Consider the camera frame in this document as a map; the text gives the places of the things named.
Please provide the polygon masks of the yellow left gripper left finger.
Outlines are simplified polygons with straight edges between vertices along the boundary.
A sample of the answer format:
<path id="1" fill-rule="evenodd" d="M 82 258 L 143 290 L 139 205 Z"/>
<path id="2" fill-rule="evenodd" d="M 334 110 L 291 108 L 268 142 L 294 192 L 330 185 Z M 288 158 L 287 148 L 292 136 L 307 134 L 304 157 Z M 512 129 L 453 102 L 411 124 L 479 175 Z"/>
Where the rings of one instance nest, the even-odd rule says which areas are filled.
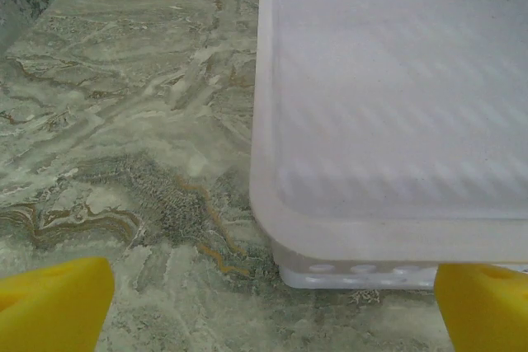
<path id="1" fill-rule="evenodd" d="M 1 350 L 93 351 L 114 291 L 104 257 L 1 279 Z"/>

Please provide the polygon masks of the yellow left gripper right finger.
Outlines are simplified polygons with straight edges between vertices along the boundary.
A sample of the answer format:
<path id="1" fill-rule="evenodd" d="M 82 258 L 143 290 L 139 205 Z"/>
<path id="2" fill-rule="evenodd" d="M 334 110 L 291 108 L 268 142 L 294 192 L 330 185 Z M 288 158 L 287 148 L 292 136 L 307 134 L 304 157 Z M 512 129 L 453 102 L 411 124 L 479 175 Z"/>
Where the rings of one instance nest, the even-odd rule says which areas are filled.
<path id="1" fill-rule="evenodd" d="M 527 274 L 495 265 L 442 264 L 436 301 L 456 352 L 527 351 Z"/>

